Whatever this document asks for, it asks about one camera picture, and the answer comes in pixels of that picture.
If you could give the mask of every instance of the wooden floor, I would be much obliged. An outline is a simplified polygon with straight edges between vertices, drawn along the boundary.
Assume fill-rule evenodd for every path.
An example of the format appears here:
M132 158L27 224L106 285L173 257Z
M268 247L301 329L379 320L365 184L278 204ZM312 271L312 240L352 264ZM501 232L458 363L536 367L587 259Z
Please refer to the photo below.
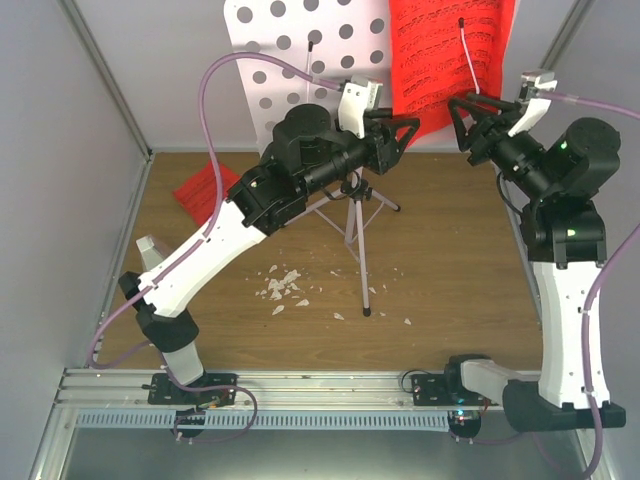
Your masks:
M257 162L255 154L220 157L239 173ZM207 161L204 154L157 156L125 270L141 271L136 238L151 233L176 248L195 230L171 192ZM312 214L238 257L190 303L205 366L440 369L452 354L481 352L511 368L539 368L540 329L491 167L472 168L459 155L409 154L384 177L367 178L402 206L400 213L385 208L366 230L373 315L362 316L358 266L343 239ZM376 207L370 202L365 213ZM346 202L324 209L342 225L346 211ZM270 274L272 265L278 269ZM279 302L256 296L267 277L293 269L302 274L299 292ZM309 306L296 307L294 294ZM122 301L118 293L114 304ZM277 305L285 309L272 315ZM100 360L142 339L126 312L107 332ZM158 365L148 349L122 367Z

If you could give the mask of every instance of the red paper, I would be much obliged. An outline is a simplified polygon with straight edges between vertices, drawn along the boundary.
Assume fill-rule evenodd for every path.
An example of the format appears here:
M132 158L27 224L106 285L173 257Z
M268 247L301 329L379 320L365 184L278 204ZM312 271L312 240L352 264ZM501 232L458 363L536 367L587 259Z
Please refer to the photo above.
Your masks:
M451 123L447 101L475 89L459 19L484 95L500 97L515 0L390 0L394 113L421 124L414 139Z
M222 174L222 186L225 197L229 193L229 188L240 178L239 175L229 170L224 165L220 165ZM213 165L209 163L206 167L187 180L179 189L174 190L173 196L178 203L187 211L195 222L202 226L211 217L213 207L216 204L216 179L213 174Z

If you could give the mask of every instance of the white metal stand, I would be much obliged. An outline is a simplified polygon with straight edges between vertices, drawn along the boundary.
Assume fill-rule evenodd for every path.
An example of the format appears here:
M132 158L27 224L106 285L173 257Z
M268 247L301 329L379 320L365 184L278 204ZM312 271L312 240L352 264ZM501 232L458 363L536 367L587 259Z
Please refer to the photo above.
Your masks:
M358 176L362 178L362 170L363 170L362 168L359 168L356 171L357 174L354 174L351 176L352 186L355 186L357 184ZM341 192L339 189L331 193L333 197L339 196L340 194ZM362 281L362 313L365 317L368 317L371 315L371 305L369 303L369 284L367 281L368 272L367 272L366 251L364 246L364 230L365 228L367 228L367 226L369 226L373 218L378 213L380 213L380 210L382 210L385 205L392 208L396 212L400 211L399 205L393 203L391 200L389 200L387 197L377 192L376 190L372 190L371 196L376 198L377 200L380 200L380 206L373 213L373 215L369 217L366 223L364 223L363 214L362 214L362 200L354 200L351 198L348 200L349 209L347 211L347 224L344 230L341 229L333 220L331 220L329 217L327 217L324 213L320 211L320 208L322 206L326 205L331 201L331 199L328 197L322 198L317 202L312 203L307 207L307 209L303 213L301 213L297 217L287 222L287 225L290 225L293 222L297 221L298 219L304 217L305 215L311 212L315 212L318 215L320 215L329 225L331 225L338 232L340 232L341 235L344 236L345 246L347 247L349 252L351 252L351 255L353 255L353 258L355 258L356 262L360 264L360 279ZM352 246L353 243L356 241L356 239L358 240L358 253L354 251Z

